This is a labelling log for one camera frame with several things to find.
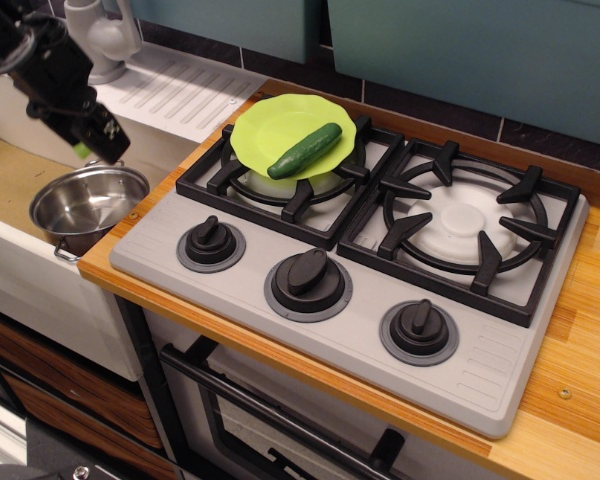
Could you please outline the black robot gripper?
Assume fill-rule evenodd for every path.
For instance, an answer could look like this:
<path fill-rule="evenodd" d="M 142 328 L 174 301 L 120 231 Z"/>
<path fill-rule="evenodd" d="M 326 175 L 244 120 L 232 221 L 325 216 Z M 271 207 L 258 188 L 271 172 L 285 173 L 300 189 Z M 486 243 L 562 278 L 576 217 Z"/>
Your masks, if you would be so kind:
<path fill-rule="evenodd" d="M 36 33 L 15 57 L 8 75 L 28 98 L 26 114 L 71 147 L 81 142 L 108 164 L 118 162 L 130 139 L 88 85 L 92 63 L 66 33 Z"/>

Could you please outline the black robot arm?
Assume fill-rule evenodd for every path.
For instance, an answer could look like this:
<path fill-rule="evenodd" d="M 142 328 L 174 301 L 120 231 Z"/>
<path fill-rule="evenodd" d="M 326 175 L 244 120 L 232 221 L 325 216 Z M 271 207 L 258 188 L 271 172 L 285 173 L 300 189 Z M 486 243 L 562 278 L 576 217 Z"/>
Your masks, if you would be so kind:
<path fill-rule="evenodd" d="M 27 98 L 26 113 L 78 153 L 114 164 L 130 140 L 88 84 L 93 62 L 64 23 L 25 1 L 0 1 L 0 75 Z"/>

